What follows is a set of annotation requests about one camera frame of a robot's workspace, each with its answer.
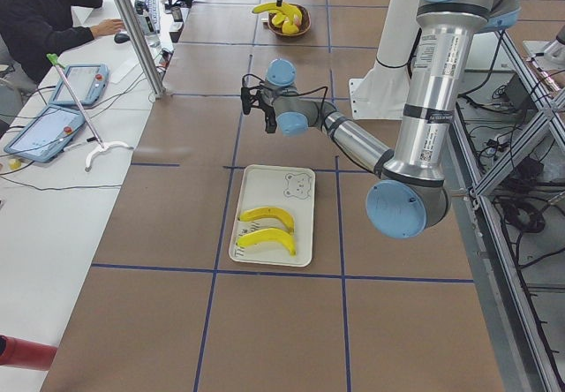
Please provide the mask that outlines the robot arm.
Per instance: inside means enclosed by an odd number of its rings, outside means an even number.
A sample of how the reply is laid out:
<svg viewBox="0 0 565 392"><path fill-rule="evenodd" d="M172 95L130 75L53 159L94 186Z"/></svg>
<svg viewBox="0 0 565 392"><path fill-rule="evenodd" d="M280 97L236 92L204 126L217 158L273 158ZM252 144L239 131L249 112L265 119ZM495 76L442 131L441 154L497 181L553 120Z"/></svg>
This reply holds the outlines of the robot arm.
<svg viewBox="0 0 565 392"><path fill-rule="evenodd" d="M519 11L520 0L418 0L415 20L421 36L395 148L331 102L302 98L294 83L295 67L284 59L269 65L258 86L242 88L243 110L261 109L268 132L294 136L311 127L324 131L352 161L378 176L365 204L373 226L389 237L415 237L449 209L441 148L472 39L512 26Z"/></svg>

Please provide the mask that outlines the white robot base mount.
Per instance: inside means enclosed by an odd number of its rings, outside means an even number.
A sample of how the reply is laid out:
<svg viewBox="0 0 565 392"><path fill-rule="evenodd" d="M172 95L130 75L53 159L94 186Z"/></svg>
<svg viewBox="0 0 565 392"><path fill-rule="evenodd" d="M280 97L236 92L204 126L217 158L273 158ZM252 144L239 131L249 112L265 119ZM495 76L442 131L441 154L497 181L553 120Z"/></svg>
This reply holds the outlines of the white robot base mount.
<svg viewBox="0 0 565 392"><path fill-rule="evenodd" d="M356 119L399 120L410 88L408 67L417 47L419 0L390 0L373 68L350 79L350 105Z"/></svg>

